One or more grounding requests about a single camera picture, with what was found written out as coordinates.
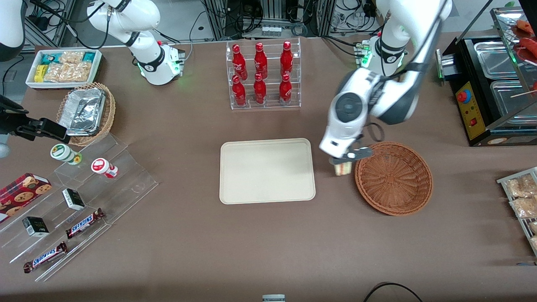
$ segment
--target wicker basket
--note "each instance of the wicker basket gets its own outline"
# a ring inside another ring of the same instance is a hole
[[[433,178],[425,160],[396,142],[374,144],[373,156],[355,167],[354,180],[365,200],[393,216],[421,210],[431,198]]]
[[[110,90],[100,83],[91,83],[88,85],[83,85],[75,88],[75,90],[83,90],[90,88],[99,88],[106,92],[105,107],[103,109],[103,116],[101,117],[101,122],[99,125],[99,132],[94,136],[71,136],[71,141],[69,142],[71,145],[85,147],[91,142],[107,136],[110,132],[110,128],[112,128],[112,124],[114,123],[115,100],[114,96],[110,93]],[[56,115],[57,123],[60,121],[60,117],[62,116],[63,107],[65,106],[66,101],[67,96],[63,98],[63,102],[60,105],[60,110],[58,110],[58,114]]]

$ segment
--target red bottle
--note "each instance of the red bottle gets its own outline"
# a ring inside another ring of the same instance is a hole
[[[246,71],[246,60],[241,53],[241,48],[239,45],[235,44],[232,46],[233,49],[233,69],[235,74],[241,77],[242,81],[246,81],[248,78],[248,71]]]
[[[284,51],[281,53],[280,57],[281,65],[281,76],[284,76],[285,73],[291,74],[293,71],[293,53],[291,52],[291,42],[284,42]]]
[[[231,89],[233,90],[233,97],[235,98],[237,106],[246,106],[246,90],[244,89],[244,85],[241,83],[241,79],[238,75],[233,75],[231,79],[233,80],[233,86]]]
[[[256,43],[256,57],[253,59],[256,64],[256,72],[261,73],[263,79],[269,76],[269,67],[267,63],[267,55],[263,50],[263,43]]]
[[[253,84],[253,90],[256,93],[256,102],[264,105],[267,100],[267,86],[263,81],[261,73],[256,73],[256,82]]]
[[[291,90],[293,86],[289,82],[289,74],[284,74],[281,77],[282,81],[280,83],[280,104],[282,106],[287,106],[291,103]]]

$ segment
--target red cookie box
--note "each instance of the red cookie box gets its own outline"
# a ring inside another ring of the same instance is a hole
[[[51,188],[46,178],[25,173],[7,187],[0,189],[0,223]]]

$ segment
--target snack box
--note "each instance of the snack box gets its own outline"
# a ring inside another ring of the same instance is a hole
[[[39,65],[41,65],[41,61],[43,60],[43,57],[45,55],[51,55],[51,54],[57,54],[64,51],[70,51],[70,52],[86,52],[86,53],[95,53],[95,57],[93,58],[93,62],[91,64],[90,69],[90,75],[88,76],[88,80],[86,82],[65,82],[65,83],[51,83],[51,82],[36,82],[34,79],[35,72],[37,71],[37,68]],[[32,63],[32,68],[30,68],[30,72],[28,73],[28,76],[26,78],[26,85],[28,87],[33,88],[35,90],[58,90],[58,89],[71,89],[74,87],[82,86],[85,84],[91,84],[94,82],[95,78],[97,77],[97,71],[99,70],[99,64],[101,62],[101,58],[103,55],[100,51],[96,49],[86,49],[86,48],[61,48],[61,49],[48,49],[45,51],[38,51],[35,54],[35,59]]]
[[[46,178],[25,173],[7,187],[0,189],[0,223],[51,188]]]

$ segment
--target table surface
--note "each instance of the table surface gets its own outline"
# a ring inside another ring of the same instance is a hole
[[[444,34],[438,48],[453,38]],[[535,300],[537,267],[514,265],[534,261],[532,252],[495,180],[537,166],[537,147],[468,147],[449,85],[431,70],[412,118],[384,126],[386,140],[429,164],[431,201],[408,217],[379,213],[317,147],[354,59],[321,39],[301,42],[302,108],[271,112],[230,109],[225,43],[194,45],[184,76],[161,87],[140,76],[127,48],[103,48],[99,81],[117,103],[112,133],[161,184],[47,282],[0,253],[1,300],[260,301],[284,293],[289,302],[362,301],[387,281],[428,301]],[[65,94],[28,89],[23,104],[32,117],[54,119]],[[220,202],[222,144],[287,138],[311,142],[313,200]],[[59,165],[48,155],[52,140],[9,143],[0,186]]]

